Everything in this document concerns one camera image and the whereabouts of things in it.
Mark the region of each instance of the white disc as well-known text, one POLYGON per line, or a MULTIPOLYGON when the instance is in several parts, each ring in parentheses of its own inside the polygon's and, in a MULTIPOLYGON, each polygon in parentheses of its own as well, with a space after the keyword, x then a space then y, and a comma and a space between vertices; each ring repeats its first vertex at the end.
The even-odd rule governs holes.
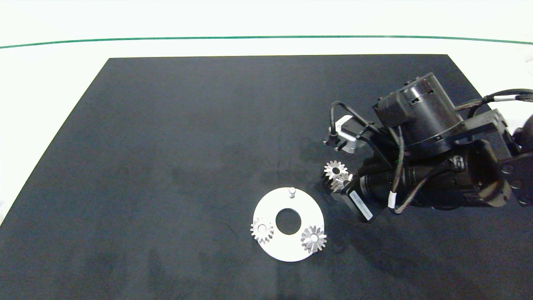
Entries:
POLYGON ((304 229, 316 226, 324 230, 324 217, 318 204, 306 192, 293 187, 277 188, 266 194, 255 208, 253 220, 258 218, 267 218, 274 227, 272 239, 259 245, 268 255, 284 262, 297 262, 311 256, 312 253, 302 246, 304 229), (295 210, 302 221, 294 234, 285 234, 276 225, 276 216, 286 208, 295 210))

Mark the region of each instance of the metal gear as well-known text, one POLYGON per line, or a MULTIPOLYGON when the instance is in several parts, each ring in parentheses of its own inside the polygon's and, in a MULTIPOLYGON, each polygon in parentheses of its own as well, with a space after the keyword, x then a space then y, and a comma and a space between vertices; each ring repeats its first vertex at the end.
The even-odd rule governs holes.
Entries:
POLYGON ((257 218, 250 226, 252 236, 258 243, 266 243, 274 235, 274 226, 267 218, 257 218))
POLYGON ((335 179, 341 174, 348 174, 348 169, 341 162, 330 161, 324 166, 324 173, 329 179, 335 179))
POLYGON ((337 178, 333 179, 331 183, 332 191, 337 192, 345 188, 345 186, 352 181, 353 175, 342 173, 337 178))
POLYGON ((326 247, 325 243, 327 242, 324 231, 316 226, 309 226, 304 229, 301 241, 303 248, 309 253, 315 253, 318 250, 322 251, 322 248, 326 247))

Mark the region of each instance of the green line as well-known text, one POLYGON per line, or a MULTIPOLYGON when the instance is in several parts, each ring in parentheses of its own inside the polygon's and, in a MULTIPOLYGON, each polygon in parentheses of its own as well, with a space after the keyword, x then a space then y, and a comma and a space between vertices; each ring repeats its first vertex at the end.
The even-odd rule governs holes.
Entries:
POLYGON ((490 38, 474 37, 452 37, 452 36, 422 36, 422 35, 266 35, 266 36, 176 36, 176 37, 119 37, 119 38, 90 38, 87 40, 68 40, 55 42, 42 42, 20 45, 0 46, 4 48, 17 48, 27 46, 65 44, 65 43, 82 43, 82 42, 108 42, 108 41, 146 41, 146 40, 244 40, 260 38, 429 38, 434 40, 459 40, 459 41, 477 41, 493 42, 508 44, 533 45, 533 42, 493 40, 490 38))

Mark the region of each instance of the cable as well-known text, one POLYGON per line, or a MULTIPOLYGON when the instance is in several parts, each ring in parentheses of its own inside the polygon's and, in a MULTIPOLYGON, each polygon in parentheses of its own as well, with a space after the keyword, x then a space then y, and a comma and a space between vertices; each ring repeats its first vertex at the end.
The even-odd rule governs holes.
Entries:
POLYGON ((394 172, 394 180, 392 182, 391 191, 389 192, 389 199, 388 199, 388 206, 391 209, 394 209, 396 207, 396 190, 398 189, 398 185, 400 184, 400 178, 401 173, 403 170, 403 158, 405 157, 405 141, 403 139, 403 135, 401 132, 401 127, 398 126, 398 134, 396 132, 389 128, 391 131, 391 135, 394 137, 395 140, 398 141, 398 163, 396 164, 396 171, 394 172))
POLYGON ((499 102, 499 101, 510 101, 510 100, 533 102, 533 90, 510 89, 510 90, 495 92, 490 95, 486 95, 482 99, 475 99, 470 102, 458 105, 455 107, 455 110, 459 111, 459 110, 470 108, 469 117, 473 117, 475 116, 475 112, 478 110, 477 108, 483 104, 487 104, 487 103, 494 102, 494 101, 499 102))
POLYGON ((495 92, 490 95, 487 95, 484 98, 490 99, 490 98, 494 98, 494 96, 509 96, 509 95, 524 95, 524 94, 533 94, 533 90, 530 90, 530 89, 503 90, 503 91, 499 91, 499 92, 495 92))
POLYGON ((405 141, 401 132, 401 127, 398 126, 398 163, 396 164, 396 172, 394 173, 394 181, 392 182, 391 192, 396 193, 396 189, 400 184, 401 172, 403 169, 403 158, 405 157, 405 141))
POLYGON ((451 157, 449 159, 446 159, 446 160, 442 161, 440 164, 436 165, 433 169, 431 169, 431 171, 429 171, 424 176, 424 178, 422 178, 422 180, 420 180, 420 182, 415 186, 415 188, 413 188, 411 190, 411 192, 409 192, 409 194, 407 195, 407 197, 406 197, 405 201, 403 202, 403 204, 400 207, 398 207, 397 209, 395 209, 394 212, 396 214, 401 214, 403 212, 403 210, 405 210, 405 208, 408 207, 411 204, 411 202, 415 198, 416 193, 418 193, 418 191, 431 178, 433 178, 433 177, 435 177, 437 175, 440 175, 442 173, 450 172, 450 171, 454 171, 454 172, 464 171, 465 163, 464 163, 463 159, 459 160, 459 157, 460 156, 458 156, 458 155, 453 156, 453 157, 451 157))
POLYGON ((430 179, 430 177, 431 176, 426 176, 426 177, 424 177, 424 179, 420 180, 420 182, 415 186, 415 188, 413 188, 413 190, 409 193, 409 195, 405 199, 405 202, 400 207, 398 207, 398 208, 396 208, 394 210, 394 212, 396 214, 401 214, 403 212, 403 210, 405 210, 405 208, 408 207, 409 204, 411 204, 411 202, 415 198, 416 193, 418 193, 420 188, 422 188, 422 186, 424 186, 424 184, 426 184, 426 182, 430 179))
POLYGON ((342 103, 340 101, 334 101, 331 105, 331 108, 329 109, 329 123, 330 123, 330 132, 331 132, 331 135, 332 136, 335 136, 337 135, 337 129, 335 128, 335 106, 339 105, 340 107, 344 108, 348 113, 350 113, 350 115, 352 115, 352 117, 354 118, 354 120, 359 123, 361 126, 363 127, 368 127, 368 129, 370 129, 371 131, 373 131, 374 133, 377 133, 379 135, 385 135, 388 137, 388 135, 379 130, 377 127, 375 127, 374 125, 372 125, 371 123, 369 123, 368 121, 366 121, 365 119, 363 119, 363 117, 361 117, 358 113, 356 113, 353 108, 351 108, 350 106, 346 105, 345 103, 342 103))

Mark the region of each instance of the metal pin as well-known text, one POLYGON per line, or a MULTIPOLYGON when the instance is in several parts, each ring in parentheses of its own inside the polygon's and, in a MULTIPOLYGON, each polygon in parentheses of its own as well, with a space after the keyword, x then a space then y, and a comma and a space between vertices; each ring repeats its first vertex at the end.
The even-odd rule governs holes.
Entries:
POLYGON ((294 196, 296 194, 296 189, 293 188, 293 187, 290 187, 289 188, 289 194, 290 194, 289 198, 291 198, 291 199, 294 198, 294 196))

